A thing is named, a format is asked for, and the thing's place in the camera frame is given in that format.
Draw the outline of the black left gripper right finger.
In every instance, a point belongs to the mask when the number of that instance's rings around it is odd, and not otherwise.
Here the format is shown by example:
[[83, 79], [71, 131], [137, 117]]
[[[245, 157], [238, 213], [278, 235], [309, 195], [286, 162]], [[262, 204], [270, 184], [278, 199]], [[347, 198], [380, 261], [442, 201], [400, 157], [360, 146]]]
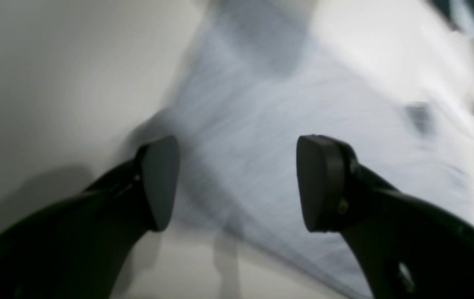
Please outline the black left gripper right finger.
[[306, 229], [339, 233], [376, 299], [474, 299], [474, 226], [402, 193], [349, 144], [303, 135], [296, 174]]

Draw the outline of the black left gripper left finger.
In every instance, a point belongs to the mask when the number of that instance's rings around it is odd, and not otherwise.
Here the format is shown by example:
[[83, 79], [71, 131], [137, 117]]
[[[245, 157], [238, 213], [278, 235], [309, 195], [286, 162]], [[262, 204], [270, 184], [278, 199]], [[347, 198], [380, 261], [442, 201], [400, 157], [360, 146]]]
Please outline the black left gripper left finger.
[[176, 136], [152, 140], [0, 233], [0, 299], [108, 299], [133, 246], [168, 227], [179, 167]]

